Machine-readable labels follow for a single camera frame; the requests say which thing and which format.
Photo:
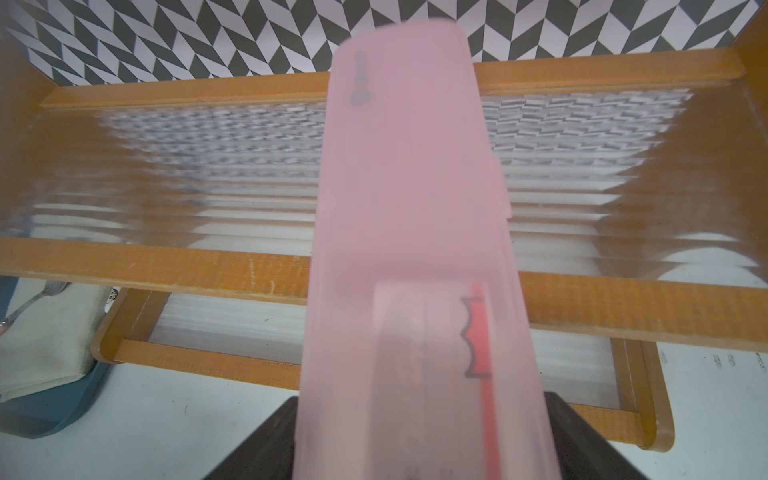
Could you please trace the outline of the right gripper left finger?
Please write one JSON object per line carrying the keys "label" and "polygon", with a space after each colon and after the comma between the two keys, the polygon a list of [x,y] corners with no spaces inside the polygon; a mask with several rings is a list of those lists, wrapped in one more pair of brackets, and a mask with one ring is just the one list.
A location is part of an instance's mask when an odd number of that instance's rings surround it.
{"label": "right gripper left finger", "polygon": [[298,397],[288,398],[205,479],[290,480]]}

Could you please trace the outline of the beige folded cloth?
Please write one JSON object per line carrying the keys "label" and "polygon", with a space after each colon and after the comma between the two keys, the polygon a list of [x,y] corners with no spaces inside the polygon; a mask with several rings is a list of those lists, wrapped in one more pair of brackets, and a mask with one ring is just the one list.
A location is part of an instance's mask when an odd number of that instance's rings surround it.
{"label": "beige folded cloth", "polygon": [[3,402],[76,382],[93,367],[90,344],[111,289],[71,284],[26,309],[1,335]]}

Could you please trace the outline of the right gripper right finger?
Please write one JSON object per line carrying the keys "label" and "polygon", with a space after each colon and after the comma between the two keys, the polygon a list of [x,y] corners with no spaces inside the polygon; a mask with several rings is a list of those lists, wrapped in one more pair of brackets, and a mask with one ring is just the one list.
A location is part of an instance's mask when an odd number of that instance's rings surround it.
{"label": "right gripper right finger", "polygon": [[647,479],[559,395],[544,397],[563,479]]}

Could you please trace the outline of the pink pencil case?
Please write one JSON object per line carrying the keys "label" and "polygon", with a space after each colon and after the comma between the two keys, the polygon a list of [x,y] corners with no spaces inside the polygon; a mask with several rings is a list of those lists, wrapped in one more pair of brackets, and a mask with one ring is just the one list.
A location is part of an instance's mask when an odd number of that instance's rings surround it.
{"label": "pink pencil case", "polygon": [[457,23],[336,50],[295,478],[560,477],[511,215]]}

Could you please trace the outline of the wooden two-tier shelf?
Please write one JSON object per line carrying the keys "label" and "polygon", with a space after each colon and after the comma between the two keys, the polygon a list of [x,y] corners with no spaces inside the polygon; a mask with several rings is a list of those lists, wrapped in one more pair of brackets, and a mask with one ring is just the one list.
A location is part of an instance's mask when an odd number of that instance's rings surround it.
{"label": "wooden two-tier shelf", "polygon": [[[12,141],[44,111],[87,113],[144,107],[318,102],[327,96],[327,72],[59,87],[11,47],[1,49],[1,150],[11,170],[1,177],[1,208],[8,211],[27,185],[51,165],[61,133],[31,147]],[[767,14],[760,11],[724,49],[513,60],[479,63],[474,83],[483,94],[552,94],[719,87],[742,84],[767,118]],[[5,237],[5,275],[124,288],[118,310],[99,330],[96,352],[109,362],[258,383],[298,384],[296,365],[153,344],[159,303],[172,293],[302,305],[308,294],[305,257]],[[577,412],[605,438],[665,451],[674,433],[661,367],[651,359],[659,341],[748,349],[764,347],[767,295],[747,287],[705,286],[574,275],[525,273],[528,316],[537,328],[607,336],[622,364],[622,409],[580,405]]]}

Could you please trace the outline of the dark teal tray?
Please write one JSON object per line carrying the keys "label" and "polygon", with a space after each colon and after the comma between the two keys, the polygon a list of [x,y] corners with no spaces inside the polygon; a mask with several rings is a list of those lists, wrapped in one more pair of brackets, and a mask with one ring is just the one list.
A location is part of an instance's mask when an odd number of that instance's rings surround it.
{"label": "dark teal tray", "polygon": [[[114,299],[112,293],[111,289],[105,305],[105,316]],[[88,411],[109,370],[108,364],[94,359],[90,372],[76,382],[7,402],[1,400],[1,431],[17,437],[37,439],[63,430]]]}

